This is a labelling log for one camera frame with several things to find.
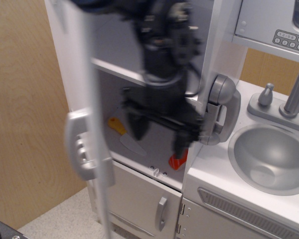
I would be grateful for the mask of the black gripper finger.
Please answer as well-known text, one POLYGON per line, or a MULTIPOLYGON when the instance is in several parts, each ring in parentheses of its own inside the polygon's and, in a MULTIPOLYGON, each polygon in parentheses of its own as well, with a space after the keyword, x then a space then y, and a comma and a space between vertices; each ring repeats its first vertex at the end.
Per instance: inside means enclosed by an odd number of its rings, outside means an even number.
POLYGON ((128 113, 128 123, 132 130, 132 135, 136 140, 141 140, 149 129, 149 121, 144 116, 138 116, 133 113, 128 113))
POLYGON ((184 155, 185 150, 188 149, 194 141, 198 140, 199 132, 187 130, 176 131, 173 143, 173 151, 176 159, 181 159, 184 155))

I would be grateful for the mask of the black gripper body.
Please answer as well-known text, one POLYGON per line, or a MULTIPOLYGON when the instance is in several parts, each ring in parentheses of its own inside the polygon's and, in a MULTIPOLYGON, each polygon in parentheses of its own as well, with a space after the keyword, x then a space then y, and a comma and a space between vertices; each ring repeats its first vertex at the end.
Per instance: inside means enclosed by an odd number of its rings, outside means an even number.
POLYGON ((144 116, 176 133, 178 130, 201 132, 203 118, 186 100, 187 80, 146 82, 144 87, 122 89, 126 114, 144 116))

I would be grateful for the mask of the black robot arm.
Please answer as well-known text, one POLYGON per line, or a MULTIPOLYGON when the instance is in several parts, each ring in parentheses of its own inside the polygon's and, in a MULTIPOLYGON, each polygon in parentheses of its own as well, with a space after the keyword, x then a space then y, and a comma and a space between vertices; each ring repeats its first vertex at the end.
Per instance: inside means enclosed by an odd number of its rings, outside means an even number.
POLYGON ((191 60, 199 55, 200 39, 190 26, 186 0, 77 0, 83 11, 118 13, 132 22, 143 54, 144 87, 122 91, 132 135, 140 140, 149 123, 174 131, 173 152, 182 158, 199 138, 203 119, 186 101, 191 60))

